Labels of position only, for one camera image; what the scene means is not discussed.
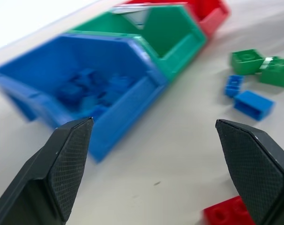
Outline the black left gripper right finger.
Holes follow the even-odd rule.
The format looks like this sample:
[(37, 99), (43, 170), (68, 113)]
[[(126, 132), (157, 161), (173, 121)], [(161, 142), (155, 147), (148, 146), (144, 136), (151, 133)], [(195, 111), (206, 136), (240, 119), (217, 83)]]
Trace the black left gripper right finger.
[(218, 119), (234, 186), (256, 225), (284, 225), (284, 150), (263, 130)]

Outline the green building block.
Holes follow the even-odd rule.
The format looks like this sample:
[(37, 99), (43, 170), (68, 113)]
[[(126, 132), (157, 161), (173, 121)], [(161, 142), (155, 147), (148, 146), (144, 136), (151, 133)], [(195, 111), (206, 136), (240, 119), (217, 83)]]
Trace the green building block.
[(237, 75), (252, 75), (260, 71), (265, 58), (255, 49), (231, 53), (230, 65)]
[(284, 58), (266, 57), (260, 72), (259, 82), (284, 88)]

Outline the red plastic storage bin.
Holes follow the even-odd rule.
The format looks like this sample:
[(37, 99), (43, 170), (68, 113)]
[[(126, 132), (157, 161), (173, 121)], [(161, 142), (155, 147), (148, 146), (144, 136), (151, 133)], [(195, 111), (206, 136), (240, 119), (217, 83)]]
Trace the red plastic storage bin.
[(223, 0), (129, 0), (125, 3), (148, 5), (183, 4), (207, 38), (214, 35), (230, 14), (230, 10)]

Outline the green plastic storage bin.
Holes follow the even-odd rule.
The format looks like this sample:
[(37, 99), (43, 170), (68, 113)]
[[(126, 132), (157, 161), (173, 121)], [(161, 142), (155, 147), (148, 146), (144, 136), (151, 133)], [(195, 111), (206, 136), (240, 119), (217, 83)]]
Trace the green plastic storage bin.
[(115, 7), (69, 32), (131, 38), (171, 82), (207, 42), (183, 5)]

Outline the red building block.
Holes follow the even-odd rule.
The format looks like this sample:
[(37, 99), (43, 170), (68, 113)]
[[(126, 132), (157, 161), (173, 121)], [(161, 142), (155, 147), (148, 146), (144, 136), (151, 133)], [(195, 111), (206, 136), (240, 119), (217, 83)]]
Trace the red building block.
[(205, 225), (256, 225), (240, 196), (203, 210)]

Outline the blue building blocks pile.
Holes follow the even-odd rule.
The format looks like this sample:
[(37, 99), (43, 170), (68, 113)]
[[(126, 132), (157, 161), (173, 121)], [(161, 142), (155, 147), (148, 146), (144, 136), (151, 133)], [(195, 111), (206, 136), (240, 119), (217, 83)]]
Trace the blue building blocks pile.
[(114, 73), (105, 76), (86, 68), (73, 73), (56, 89), (56, 98), (76, 117), (100, 117), (136, 83), (137, 79)]

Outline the small blue building block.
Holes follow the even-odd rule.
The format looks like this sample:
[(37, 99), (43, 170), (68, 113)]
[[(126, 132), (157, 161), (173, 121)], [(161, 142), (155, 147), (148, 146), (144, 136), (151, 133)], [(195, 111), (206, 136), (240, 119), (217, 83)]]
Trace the small blue building block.
[(238, 95), (240, 93), (243, 81), (244, 76), (242, 75), (230, 75), (224, 87), (224, 94), (230, 98)]

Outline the blue rectangular building block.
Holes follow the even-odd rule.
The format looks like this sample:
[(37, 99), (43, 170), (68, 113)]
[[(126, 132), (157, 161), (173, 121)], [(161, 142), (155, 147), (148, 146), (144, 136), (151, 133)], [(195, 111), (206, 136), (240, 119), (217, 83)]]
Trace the blue rectangular building block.
[(249, 90), (234, 97), (234, 108), (257, 121), (267, 117), (274, 105), (274, 101)]

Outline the blue plastic storage bin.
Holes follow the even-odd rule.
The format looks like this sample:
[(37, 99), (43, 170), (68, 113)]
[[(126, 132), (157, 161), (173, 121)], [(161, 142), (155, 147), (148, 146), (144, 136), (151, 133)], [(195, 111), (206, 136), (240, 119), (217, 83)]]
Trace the blue plastic storage bin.
[(51, 128), (94, 119), (101, 162), (168, 85), (132, 39), (65, 33), (0, 65), (0, 89), (28, 120)]

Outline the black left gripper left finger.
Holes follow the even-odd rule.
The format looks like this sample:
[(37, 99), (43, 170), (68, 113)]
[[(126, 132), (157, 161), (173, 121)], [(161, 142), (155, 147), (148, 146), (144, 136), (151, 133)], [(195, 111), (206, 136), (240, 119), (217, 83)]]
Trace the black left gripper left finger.
[(66, 225), (84, 174), (91, 117), (56, 128), (0, 197), (0, 225)]

